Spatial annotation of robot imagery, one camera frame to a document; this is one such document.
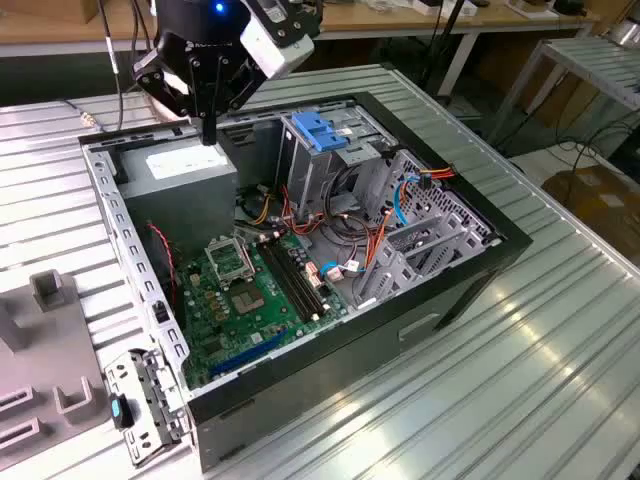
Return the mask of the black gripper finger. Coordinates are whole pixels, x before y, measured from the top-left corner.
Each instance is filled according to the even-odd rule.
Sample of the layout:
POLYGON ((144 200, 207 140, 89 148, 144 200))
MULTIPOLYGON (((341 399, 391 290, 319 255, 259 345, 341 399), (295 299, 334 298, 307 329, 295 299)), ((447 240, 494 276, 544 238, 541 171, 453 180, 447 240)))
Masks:
POLYGON ((249 56, 238 61, 228 57, 219 59, 209 117, 210 145, 217 142, 218 118, 242 107, 265 80, 261 68, 249 56))
POLYGON ((134 64, 134 80, 145 93, 172 114, 187 117, 198 131, 201 143, 210 146, 211 87, 200 78, 201 63, 197 57, 189 58, 187 64, 187 93, 167 82, 163 58, 157 48, 134 64))

